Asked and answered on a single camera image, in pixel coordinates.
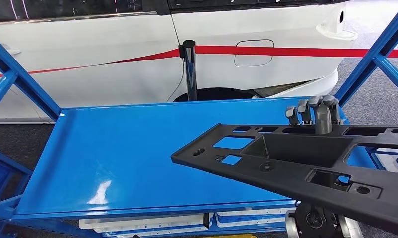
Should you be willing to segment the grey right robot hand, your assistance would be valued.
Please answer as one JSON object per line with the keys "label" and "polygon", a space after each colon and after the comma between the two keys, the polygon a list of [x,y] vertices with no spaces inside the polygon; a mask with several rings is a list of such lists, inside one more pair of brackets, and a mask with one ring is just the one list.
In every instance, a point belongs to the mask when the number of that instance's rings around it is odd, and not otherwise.
{"label": "grey right robot hand", "polygon": [[333,131],[333,126],[341,125],[339,100],[333,95],[318,95],[301,99],[297,106],[288,106],[285,116],[290,126],[308,125],[315,134],[324,135]]}

